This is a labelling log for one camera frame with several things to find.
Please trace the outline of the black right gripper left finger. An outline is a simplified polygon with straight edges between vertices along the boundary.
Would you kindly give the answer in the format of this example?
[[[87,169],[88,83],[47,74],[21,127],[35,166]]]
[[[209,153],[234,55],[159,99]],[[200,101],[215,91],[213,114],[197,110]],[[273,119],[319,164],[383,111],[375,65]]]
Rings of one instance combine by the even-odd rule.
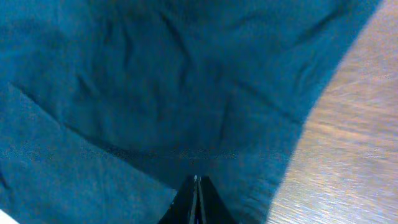
[[[158,224],[196,224],[197,176],[188,176]]]

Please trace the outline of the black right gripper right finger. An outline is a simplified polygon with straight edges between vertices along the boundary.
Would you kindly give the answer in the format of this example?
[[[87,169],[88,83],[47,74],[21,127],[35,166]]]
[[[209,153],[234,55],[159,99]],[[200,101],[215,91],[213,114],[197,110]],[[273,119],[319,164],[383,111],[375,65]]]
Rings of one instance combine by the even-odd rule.
[[[208,176],[198,180],[197,223],[237,224]]]

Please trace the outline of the navy blue shorts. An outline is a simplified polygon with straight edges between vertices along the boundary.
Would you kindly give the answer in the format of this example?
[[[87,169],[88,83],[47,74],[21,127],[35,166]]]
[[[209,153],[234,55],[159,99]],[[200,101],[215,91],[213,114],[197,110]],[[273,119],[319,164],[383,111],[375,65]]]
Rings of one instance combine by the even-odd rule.
[[[267,221],[304,124],[379,0],[1,2],[1,209],[157,223],[207,175]]]

